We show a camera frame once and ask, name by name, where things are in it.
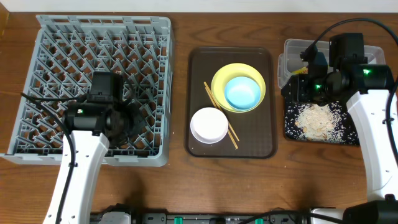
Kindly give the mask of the green snack wrapper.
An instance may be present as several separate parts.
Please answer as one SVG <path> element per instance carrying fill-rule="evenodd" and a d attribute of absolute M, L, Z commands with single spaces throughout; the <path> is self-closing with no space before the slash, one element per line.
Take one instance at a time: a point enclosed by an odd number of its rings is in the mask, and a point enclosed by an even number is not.
<path fill-rule="evenodd" d="M 292 72 L 294 75 L 298 75 L 298 74 L 307 74 L 308 73 L 308 67 L 302 67 L 298 70 L 295 70 Z"/>

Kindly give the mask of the light blue bowl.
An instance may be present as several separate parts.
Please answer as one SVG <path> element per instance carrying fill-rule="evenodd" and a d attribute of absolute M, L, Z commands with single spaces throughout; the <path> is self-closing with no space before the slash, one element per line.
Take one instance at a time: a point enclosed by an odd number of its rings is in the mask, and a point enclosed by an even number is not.
<path fill-rule="evenodd" d="M 232 108 L 238 111 L 247 111 L 256 107 L 260 102 L 261 89 L 251 78 L 236 77 L 226 84 L 224 97 Z"/>

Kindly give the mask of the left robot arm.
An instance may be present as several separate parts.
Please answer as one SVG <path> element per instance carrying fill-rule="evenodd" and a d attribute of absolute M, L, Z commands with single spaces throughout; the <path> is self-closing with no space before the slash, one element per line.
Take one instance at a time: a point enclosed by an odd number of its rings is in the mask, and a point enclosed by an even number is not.
<path fill-rule="evenodd" d="M 68 105 L 61 120 L 63 155 L 45 223 L 89 223 L 105 154 L 140 134 L 140 85 L 112 72 L 95 72 L 89 92 Z"/>

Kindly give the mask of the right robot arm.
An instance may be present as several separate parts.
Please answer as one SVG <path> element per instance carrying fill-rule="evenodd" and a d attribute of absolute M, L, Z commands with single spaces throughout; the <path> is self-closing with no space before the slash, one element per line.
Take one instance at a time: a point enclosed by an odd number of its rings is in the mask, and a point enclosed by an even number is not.
<path fill-rule="evenodd" d="M 397 223 L 397 151 L 390 137 L 397 133 L 397 98 L 387 65 L 368 63 L 361 33 L 335 35 L 329 56 L 311 46 L 301 53 L 308 73 L 292 75 L 282 96 L 293 103 L 344 103 L 353 120 L 364 159 L 366 203 L 313 208 L 309 223 Z"/>

